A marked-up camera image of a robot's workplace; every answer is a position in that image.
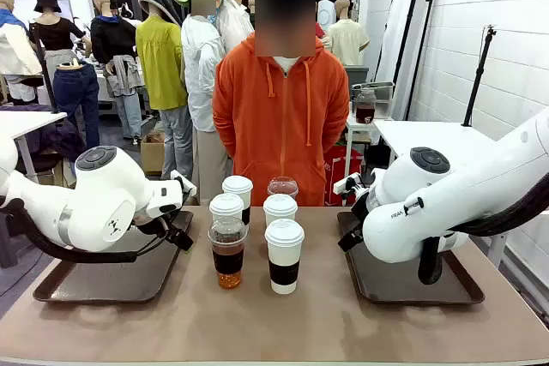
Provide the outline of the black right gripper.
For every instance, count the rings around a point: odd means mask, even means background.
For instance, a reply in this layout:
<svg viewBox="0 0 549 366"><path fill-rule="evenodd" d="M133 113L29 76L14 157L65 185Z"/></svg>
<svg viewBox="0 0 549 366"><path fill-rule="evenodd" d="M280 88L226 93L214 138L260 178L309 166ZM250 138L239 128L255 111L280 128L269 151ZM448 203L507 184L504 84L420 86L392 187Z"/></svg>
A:
<svg viewBox="0 0 549 366"><path fill-rule="evenodd" d="M368 196L369 192L364 192L353 204L349 212L337 214L340 227L341 238L338 241L340 249L347 253L356 245L364 242L363 224L369 214Z"/></svg>

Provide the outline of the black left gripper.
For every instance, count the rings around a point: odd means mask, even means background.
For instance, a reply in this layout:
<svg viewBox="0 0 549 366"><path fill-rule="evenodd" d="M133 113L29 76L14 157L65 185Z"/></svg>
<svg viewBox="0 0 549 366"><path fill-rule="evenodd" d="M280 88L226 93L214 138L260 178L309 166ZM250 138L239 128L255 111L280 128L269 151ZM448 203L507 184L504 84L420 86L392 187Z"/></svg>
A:
<svg viewBox="0 0 549 366"><path fill-rule="evenodd" d="M140 248L140 251L152 251L162 243L171 243L180 250L189 251L194 244L194 240L188 233L193 217L192 212L178 210L154 218L146 224L136 224L140 232L154 236Z"/></svg>

